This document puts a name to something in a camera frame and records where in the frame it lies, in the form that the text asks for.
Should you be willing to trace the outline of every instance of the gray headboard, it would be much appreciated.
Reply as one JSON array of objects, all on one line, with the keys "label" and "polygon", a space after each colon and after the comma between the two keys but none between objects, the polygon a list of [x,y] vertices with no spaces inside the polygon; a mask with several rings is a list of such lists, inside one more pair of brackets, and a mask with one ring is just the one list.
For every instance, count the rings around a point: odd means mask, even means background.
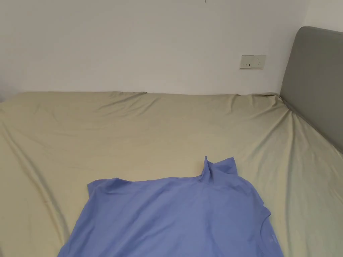
[{"label": "gray headboard", "polygon": [[343,33],[299,29],[281,97],[339,150],[343,150]]}]

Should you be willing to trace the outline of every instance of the beige bed sheet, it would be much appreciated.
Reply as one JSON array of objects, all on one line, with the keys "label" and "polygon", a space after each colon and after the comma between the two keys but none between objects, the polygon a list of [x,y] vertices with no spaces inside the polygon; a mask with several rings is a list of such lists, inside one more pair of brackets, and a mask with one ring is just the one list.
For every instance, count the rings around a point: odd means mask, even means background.
[{"label": "beige bed sheet", "polygon": [[205,155],[235,157],[285,256],[343,255],[343,156],[277,96],[113,92],[0,104],[0,256],[57,256],[93,180],[197,176]]}]

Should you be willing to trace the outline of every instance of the electrical socket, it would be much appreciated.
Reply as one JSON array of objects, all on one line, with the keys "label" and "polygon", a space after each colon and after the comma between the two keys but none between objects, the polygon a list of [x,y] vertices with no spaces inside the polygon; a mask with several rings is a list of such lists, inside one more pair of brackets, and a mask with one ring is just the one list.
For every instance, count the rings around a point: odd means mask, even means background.
[{"label": "electrical socket", "polygon": [[240,69],[252,69],[257,68],[261,69],[264,67],[266,60],[265,55],[242,55],[240,61]]}]

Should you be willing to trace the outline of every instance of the bed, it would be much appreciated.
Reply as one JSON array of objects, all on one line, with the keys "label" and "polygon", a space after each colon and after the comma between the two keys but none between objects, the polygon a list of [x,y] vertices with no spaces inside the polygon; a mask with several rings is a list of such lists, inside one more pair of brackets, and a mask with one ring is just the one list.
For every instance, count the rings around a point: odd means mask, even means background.
[{"label": "bed", "polygon": [[56,256],[96,179],[197,176],[206,155],[234,156],[285,256],[342,255],[343,155],[282,97],[37,92],[0,103],[0,256]]}]

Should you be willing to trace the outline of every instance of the blue shirt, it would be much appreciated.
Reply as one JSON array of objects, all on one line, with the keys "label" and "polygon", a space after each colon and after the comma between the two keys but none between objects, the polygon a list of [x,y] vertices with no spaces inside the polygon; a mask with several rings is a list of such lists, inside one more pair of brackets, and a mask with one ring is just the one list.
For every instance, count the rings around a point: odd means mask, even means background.
[{"label": "blue shirt", "polygon": [[194,178],[96,180],[58,257],[281,257],[269,210],[233,158]]}]

